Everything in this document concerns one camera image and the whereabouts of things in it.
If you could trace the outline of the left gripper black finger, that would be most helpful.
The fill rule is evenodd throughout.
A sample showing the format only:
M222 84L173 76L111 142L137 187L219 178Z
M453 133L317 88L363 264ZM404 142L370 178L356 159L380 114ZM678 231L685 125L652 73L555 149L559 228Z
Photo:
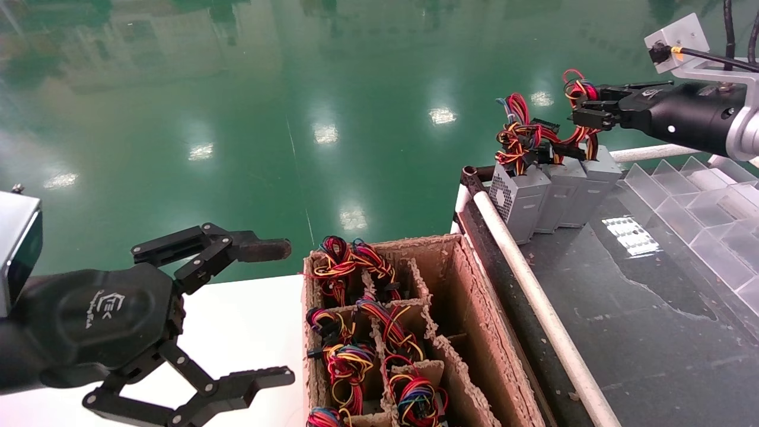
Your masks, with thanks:
M292 254L287 238L261 240L253 231L228 231L206 222L169 235L145 241L131 249L135 264L155 267L187 259L174 272L174 284L191 295L233 262L258 263L283 260Z

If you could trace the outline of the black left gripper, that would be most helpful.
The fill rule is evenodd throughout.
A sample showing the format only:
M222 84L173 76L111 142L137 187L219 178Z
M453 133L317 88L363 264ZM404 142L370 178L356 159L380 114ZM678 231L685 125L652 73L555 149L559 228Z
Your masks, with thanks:
M236 371L214 380L180 349L183 299L149 264L31 278L17 300L17 388L71 388L103 381L83 399L98 416L136 426L204 426L245 410L265 388L295 382L288 367ZM168 362L195 394L176 409L121 395Z

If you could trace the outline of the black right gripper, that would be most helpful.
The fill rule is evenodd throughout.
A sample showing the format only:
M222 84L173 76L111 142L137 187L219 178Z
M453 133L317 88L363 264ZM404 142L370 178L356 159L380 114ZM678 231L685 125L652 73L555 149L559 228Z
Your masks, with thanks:
M668 144L727 156L726 140L745 103L746 88L673 80L599 85L597 99L583 101L572 122L596 130L634 129Z

